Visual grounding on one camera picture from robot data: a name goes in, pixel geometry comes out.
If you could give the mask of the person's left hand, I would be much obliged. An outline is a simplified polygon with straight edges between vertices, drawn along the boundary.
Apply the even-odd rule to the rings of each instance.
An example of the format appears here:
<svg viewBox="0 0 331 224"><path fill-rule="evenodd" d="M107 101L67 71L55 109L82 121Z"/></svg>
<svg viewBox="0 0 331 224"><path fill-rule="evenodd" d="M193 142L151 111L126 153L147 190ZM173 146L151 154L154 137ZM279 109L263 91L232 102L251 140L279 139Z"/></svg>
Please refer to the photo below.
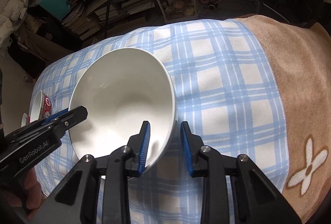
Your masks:
<svg viewBox="0 0 331 224"><path fill-rule="evenodd" d="M36 214L38 209L46 200L46 196L43 194L41 185L36 178L34 168L30 169L26 173L23 187L27 194L26 202L24 204L30 211L28 214L28 219L32 219L32 217Z"/></svg>

